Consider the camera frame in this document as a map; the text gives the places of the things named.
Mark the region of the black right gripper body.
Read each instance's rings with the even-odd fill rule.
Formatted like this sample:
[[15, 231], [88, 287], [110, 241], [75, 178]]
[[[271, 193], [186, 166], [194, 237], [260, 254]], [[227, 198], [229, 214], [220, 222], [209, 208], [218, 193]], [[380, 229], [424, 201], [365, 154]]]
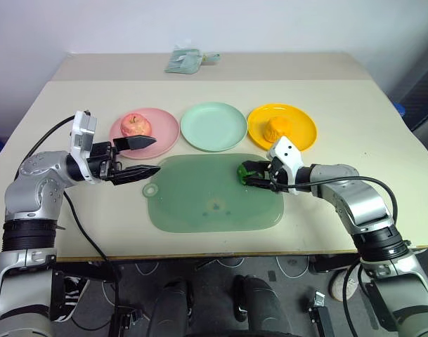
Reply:
[[270, 187], [273, 192], [289, 192], [290, 170], [279, 158], [274, 157], [268, 165]]

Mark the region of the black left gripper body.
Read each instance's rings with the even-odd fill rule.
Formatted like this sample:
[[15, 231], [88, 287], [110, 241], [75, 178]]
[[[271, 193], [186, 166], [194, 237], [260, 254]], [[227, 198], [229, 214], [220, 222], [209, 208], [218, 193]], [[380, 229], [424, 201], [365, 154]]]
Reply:
[[101, 180], [114, 180], [122, 169], [122, 164], [117, 161], [118, 154], [110, 141], [93, 144], [87, 159], [92, 176]]

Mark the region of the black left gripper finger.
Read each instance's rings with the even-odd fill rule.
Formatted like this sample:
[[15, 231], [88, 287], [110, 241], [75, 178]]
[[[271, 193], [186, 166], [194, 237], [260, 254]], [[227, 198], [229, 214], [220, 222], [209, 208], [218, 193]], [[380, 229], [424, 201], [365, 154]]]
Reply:
[[142, 150], [152, 144], [157, 140], [151, 136], [137, 135], [137, 136], [128, 136], [123, 138], [114, 138], [113, 139], [113, 152], [119, 154], [123, 151], [129, 150]]
[[106, 180], [110, 181], [113, 185], [135, 183], [155, 175], [159, 170], [159, 166], [145, 164], [129, 166], [120, 170], [113, 169], [107, 175]]

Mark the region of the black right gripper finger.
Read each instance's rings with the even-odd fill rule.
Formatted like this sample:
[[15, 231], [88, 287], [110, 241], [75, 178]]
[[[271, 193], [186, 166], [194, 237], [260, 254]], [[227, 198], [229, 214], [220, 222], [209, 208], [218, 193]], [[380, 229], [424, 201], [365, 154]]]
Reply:
[[244, 161], [242, 163], [246, 172], [266, 172], [270, 165], [269, 161]]
[[247, 184], [252, 187], [258, 187], [265, 190], [271, 190], [273, 192], [278, 191], [278, 187], [271, 181], [262, 178], [248, 178]]

